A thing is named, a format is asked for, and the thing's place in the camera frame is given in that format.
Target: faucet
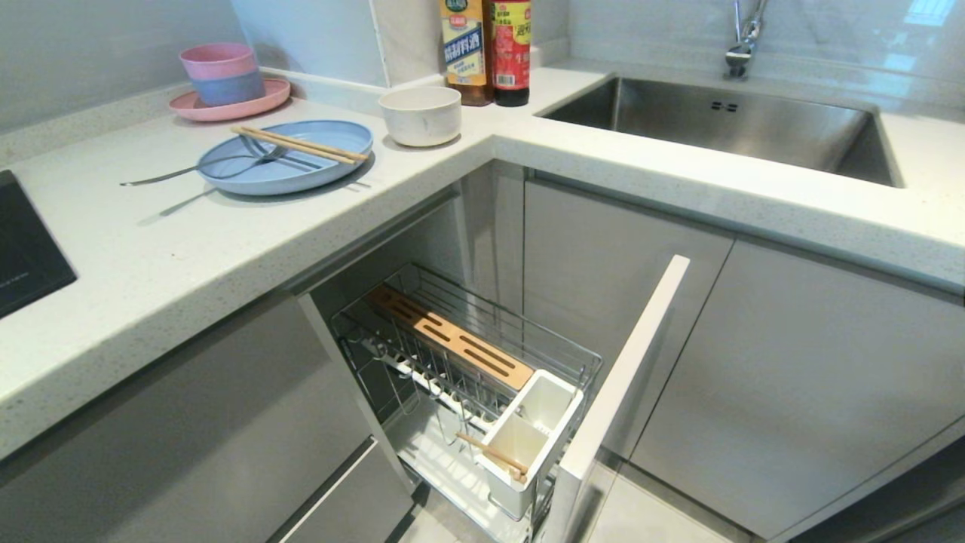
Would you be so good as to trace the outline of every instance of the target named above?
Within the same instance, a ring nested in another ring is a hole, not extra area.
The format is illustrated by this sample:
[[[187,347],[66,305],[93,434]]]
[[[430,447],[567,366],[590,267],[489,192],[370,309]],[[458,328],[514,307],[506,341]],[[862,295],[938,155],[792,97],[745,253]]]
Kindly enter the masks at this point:
[[[725,55],[730,69],[724,73],[726,79],[747,79],[747,69],[754,58],[754,50],[758,46],[760,30],[764,26],[764,8],[767,0],[758,0],[754,14],[746,21],[740,16],[740,0],[733,0],[733,26],[736,42]]]

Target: blue cup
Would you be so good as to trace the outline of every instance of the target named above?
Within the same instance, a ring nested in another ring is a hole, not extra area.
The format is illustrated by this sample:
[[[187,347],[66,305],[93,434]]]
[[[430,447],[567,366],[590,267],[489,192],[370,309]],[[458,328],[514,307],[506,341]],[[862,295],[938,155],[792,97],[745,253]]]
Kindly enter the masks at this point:
[[[224,79],[191,79],[191,84],[206,105],[227,105],[264,96],[264,79],[257,70]]]

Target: pink cup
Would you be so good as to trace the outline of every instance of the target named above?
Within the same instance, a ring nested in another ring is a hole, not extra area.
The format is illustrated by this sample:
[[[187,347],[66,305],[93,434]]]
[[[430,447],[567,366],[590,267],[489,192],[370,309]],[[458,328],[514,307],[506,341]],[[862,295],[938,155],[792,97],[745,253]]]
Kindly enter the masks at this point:
[[[183,51],[184,70],[191,79],[224,79],[258,69],[255,51],[243,43],[208,43]]]

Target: chopsticks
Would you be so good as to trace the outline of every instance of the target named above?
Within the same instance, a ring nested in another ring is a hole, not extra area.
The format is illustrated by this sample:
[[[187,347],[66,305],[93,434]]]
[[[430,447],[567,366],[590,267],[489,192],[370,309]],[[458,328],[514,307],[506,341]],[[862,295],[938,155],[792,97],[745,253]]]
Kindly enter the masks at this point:
[[[523,484],[526,484],[526,472],[528,472],[528,471],[530,470],[528,466],[524,466],[524,465],[520,464],[520,463],[517,462],[516,460],[510,458],[509,455],[507,455],[506,453],[501,452],[499,449],[493,448],[493,447],[491,447],[491,446],[489,446],[489,445],[487,445],[487,444],[485,444],[485,443],[477,440],[476,438],[474,438],[474,437],[472,437],[472,436],[463,434],[462,432],[456,432],[456,433],[455,433],[455,436],[458,437],[458,438],[460,438],[460,439],[462,439],[462,440],[465,440],[465,441],[467,441],[467,442],[469,442],[469,443],[471,443],[471,444],[473,444],[473,445],[475,445],[475,446],[478,447],[482,452],[484,452],[484,453],[486,453],[486,454],[489,454],[489,455],[491,455],[491,456],[494,456],[494,457],[496,457],[497,459],[502,460],[503,462],[509,464],[509,465],[510,465],[510,476],[511,476],[513,479],[515,479],[516,481],[518,481],[518,482],[520,482],[520,483],[523,483]]]
[[[266,143],[271,143],[279,147],[292,149],[293,151],[300,151],[308,155],[336,160],[343,164],[354,164],[356,160],[365,160],[368,158],[367,155],[360,155],[358,153],[346,151],[345,149],[339,149],[338,147],[322,145],[320,143],[298,139],[275,132],[269,132],[267,130],[253,129],[251,127],[232,127],[232,132]]]

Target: bottle label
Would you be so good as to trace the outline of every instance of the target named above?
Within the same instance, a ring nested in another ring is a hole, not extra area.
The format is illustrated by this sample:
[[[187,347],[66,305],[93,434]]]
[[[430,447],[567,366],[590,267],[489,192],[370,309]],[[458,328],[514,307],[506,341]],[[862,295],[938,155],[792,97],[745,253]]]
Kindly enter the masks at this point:
[[[485,85],[483,0],[439,0],[439,6],[446,79],[454,85]]]
[[[530,86],[529,0],[503,0],[492,4],[493,56],[496,88],[526,89]]]

